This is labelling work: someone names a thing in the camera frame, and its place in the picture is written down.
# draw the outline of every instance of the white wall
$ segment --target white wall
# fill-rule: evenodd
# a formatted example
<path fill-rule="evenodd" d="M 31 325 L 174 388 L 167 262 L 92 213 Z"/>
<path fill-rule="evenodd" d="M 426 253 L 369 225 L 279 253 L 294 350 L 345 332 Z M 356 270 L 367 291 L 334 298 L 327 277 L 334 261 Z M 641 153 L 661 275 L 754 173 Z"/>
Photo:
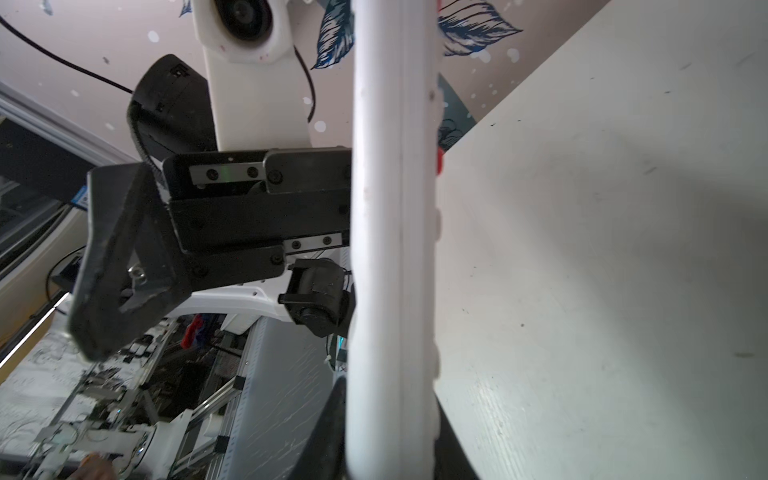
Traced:
<path fill-rule="evenodd" d="M 768 478 L 766 25 L 613 0 L 447 154 L 436 389 L 481 478 Z"/>

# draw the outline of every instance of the wire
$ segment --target wire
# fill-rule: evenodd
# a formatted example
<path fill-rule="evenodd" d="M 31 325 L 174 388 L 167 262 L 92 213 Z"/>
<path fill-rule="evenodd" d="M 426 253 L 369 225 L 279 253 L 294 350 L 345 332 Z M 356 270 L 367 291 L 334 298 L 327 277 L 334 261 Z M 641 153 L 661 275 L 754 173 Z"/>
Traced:
<path fill-rule="evenodd" d="M 157 165 L 154 164 L 152 159 L 149 156 L 149 151 L 147 150 L 147 146 L 144 145 L 144 141 L 141 140 L 141 135 L 139 135 L 139 115 L 141 114 L 141 104 L 137 101 L 131 101 L 130 104 L 128 104 L 128 111 L 126 112 L 126 117 L 128 119 L 128 130 L 131 132 L 131 140 L 134 141 L 134 146 L 136 147 L 136 150 L 139 152 L 139 157 L 141 157 L 141 161 L 144 162 L 151 170 L 152 175 L 154 176 L 154 179 L 156 182 L 158 182 L 163 187 L 166 187 L 165 184 L 165 177 L 163 177 L 163 172 L 160 171 L 159 168 L 157 168 Z"/>
<path fill-rule="evenodd" d="M 70 253 L 67 253 L 61 259 L 59 259 L 58 262 L 54 263 L 54 265 L 48 271 L 48 275 L 45 276 L 45 299 L 48 301 L 48 303 L 53 303 L 53 300 L 51 299 L 51 275 L 53 275 L 53 271 L 57 266 L 61 265 L 61 262 L 69 258 L 71 255 L 79 252 L 80 250 L 83 250 L 85 247 L 87 247 L 87 245 L 83 245 L 82 247 L 76 248 L 72 250 Z M 61 313 L 62 315 L 69 315 L 69 312 L 65 312 L 64 310 L 61 310 L 57 306 L 54 306 L 53 308 L 54 310 Z"/>
<path fill-rule="evenodd" d="M 312 94 L 312 109 L 310 110 L 309 117 L 306 118 L 306 122 L 309 123 L 312 121 L 312 118 L 315 116 L 315 105 L 317 104 L 317 98 L 315 96 L 315 84 L 312 82 L 312 75 L 310 75 L 309 69 L 306 67 L 306 63 L 304 63 L 304 59 L 301 58 L 301 54 L 299 53 L 299 49 L 296 48 L 296 46 L 293 46 L 293 51 L 296 52 L 296 58 L 299 59 L 299 63 L 301 64 L 301 68 L 304 70 L 304 74 L 306 75 L 306 81 L 310 84 L 310 93 Z"/>
<path fill-rule="evenodd" d="M 123 85 L 120 85 L 117 82 L 114 82 L 114 81 L 110 80 L 109 78 L 104 78 L 104 77 L 102 77 L 99 74 L 95 74 L 92 71 L 86 70 L 85 68 L 78 67 L 74 63 L 72 63 L 70 61 L 66 61 L 63 58 L 59 57 L 58 55 L 55 55 L 55 54 L 51 53 L 50 51 L 46 50 L 45 48 L 41 47 L 40 45 L 34 43 L 32 40 L 27 38 L 26 35 L 21 33 L 19 30 L 16 30 L 15 28 L 13 28 L 8 22 L 5 21 L 5 19 L 3 17 L 0 17 L 0 25 L 4 26 L 13 35 L 16 35 L 20 40 L 22 40 L 23 42 L 25 42 L 27 45 L 29 45 L 30 47 L 34 48 L 35 50 L 39 51 L 43 55 L 46 55 L 46 56 L 48 56 L 50 58 L 53 58 L 57 62 L 59 62 L 59 63 L 61 63 L 63 65 L 66 65 L 69 68 L 73 68 L 74 70 L 77 70 L 80 73 L 86 74 L 89 77 L 93 77 L 96 80 L 101 80 L 104 83 L 112 85 L 115 88 L 120 88 L 122 91 L 124 91 L 126 93 L 129 93 L 129 94 L 133 94 L 134 93 L 134 91 L 131 90 L 130 88 L 124 87 Z"/>

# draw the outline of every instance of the black bracket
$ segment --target black bracket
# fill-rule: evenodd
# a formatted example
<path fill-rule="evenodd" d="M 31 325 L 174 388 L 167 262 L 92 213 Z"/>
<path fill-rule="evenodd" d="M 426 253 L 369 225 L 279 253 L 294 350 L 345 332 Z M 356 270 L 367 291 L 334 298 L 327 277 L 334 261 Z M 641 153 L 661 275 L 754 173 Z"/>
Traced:
<path fill-rule="evenodd" d="M 348 245 L 351 160 L 346 148 L 176 155 L 163 164 L 167 207 L 146 164 L 92 170 L 69 313 L 84 355 L 108 358 L 194 291 L 282 275 L 286 242 Z"/>

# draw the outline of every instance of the white dot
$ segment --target white dot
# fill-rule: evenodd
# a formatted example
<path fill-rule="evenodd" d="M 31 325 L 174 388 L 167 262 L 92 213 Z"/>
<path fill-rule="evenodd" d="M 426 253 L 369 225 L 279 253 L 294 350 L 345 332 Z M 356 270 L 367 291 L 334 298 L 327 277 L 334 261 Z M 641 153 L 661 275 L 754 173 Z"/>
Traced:
<path fill-rule="evenodd" d="M 474 51 L 471 54 L 469 54 L 470 58 L 479 58 L 480 61 L 483 63 L 488 63 L 491 61 L 491 54 L 484 48 L 481 51 Z"/>
<path fill-rule="evenodd" d="M 517 48 L 510 48 L 507 50 L 507 56 L 512 60 L 512 63 L 517 63 L 520 60 L 520 51 Z"/>

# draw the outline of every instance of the black camera housing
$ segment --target black camera housing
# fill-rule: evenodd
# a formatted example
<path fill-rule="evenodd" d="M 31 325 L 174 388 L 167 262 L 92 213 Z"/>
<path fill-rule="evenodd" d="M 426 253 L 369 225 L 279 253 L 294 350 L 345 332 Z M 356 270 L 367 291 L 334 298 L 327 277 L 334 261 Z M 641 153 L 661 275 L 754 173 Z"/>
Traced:
<path fill-rule="evenodd" d="M 258 41 L 272 29 L 272 8 L 267 0 L 216 0 L 224 27 L 242 41 Z"/>

